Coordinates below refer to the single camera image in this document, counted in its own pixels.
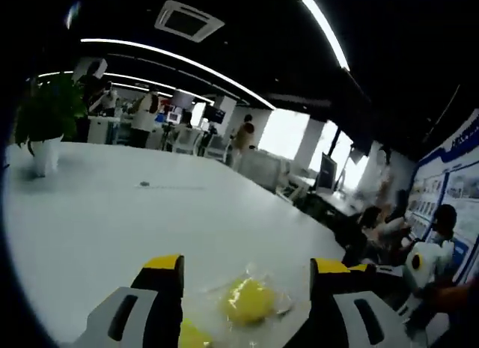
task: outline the air conditioning vent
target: air conditioning vent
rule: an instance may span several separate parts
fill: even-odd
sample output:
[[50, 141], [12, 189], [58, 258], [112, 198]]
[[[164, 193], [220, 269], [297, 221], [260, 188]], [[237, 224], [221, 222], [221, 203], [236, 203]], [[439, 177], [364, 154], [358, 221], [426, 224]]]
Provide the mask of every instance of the air conditioning vent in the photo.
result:
[[155, 28], [200, 43], [224, 24], [194, 7], [168, 0], [156, 18]]

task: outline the green leaves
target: green leaves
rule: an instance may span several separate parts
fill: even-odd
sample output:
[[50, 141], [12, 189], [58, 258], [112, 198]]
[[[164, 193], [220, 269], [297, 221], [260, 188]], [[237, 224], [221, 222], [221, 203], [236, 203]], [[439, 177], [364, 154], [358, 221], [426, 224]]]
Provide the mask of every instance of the green leaves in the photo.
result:
[[53, 76], [49, 82], [32, 90], [19, 108], [15, 142], [45, 141], [76, 134], [75, 119], [87, 114], [82, 101], [83, 89], [70, 75]]

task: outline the potted plant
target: potted plant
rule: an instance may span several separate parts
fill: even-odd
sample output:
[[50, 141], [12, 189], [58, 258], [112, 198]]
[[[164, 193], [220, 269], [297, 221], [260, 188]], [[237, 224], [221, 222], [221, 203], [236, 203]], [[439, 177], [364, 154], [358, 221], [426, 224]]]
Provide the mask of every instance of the potted plant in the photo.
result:
[[21, 104], [16, 122], [15, 142], [27, 144], [39, 176], [55, 172], [62, 138], [76, 134], [76, 119], [87, 114], [82, 101], [83, 89], [70, 75], [53, 76], [49, 82], [35, 85]]

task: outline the ceiling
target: ceiling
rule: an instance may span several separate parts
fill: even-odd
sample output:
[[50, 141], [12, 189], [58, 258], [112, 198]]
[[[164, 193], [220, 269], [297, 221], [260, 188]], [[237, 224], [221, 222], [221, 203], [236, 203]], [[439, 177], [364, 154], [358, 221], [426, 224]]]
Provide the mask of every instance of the ceiling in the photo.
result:
[[175, 0], [225, 22], [201, 43], [153, 27], [165, 1], [80, 0], [79, 16], [67, 34], [49, 36], [38, 70], [71, 70], [80, 55], [98, 55], [106, 58], [109, 72], [200, 95], [226, 90], [242, 104], [268, 109], [176, 59], [114, 44], [80, 44], [79, 38], [143, 43], [219, 71], [276, 107], [332, 119], [361, 146], [376, 139], [413, 159], [440, 144], [479, 107], [474, 0], [315, 0], [341, 44], [350, 74], [340, 68], [300, 0]]

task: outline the display board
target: display board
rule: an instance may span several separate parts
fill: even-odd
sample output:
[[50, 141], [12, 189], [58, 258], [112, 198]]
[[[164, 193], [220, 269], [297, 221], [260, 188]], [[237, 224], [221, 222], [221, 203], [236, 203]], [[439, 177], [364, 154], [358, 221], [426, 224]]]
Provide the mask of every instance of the display board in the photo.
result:
[[412, 238], [433, 238], [431, 220], [441, 204], [450, 204], [457, 211], [454, 280], [462, 283], [479, 273], [479, 109], [419, 161], [409, 193]]

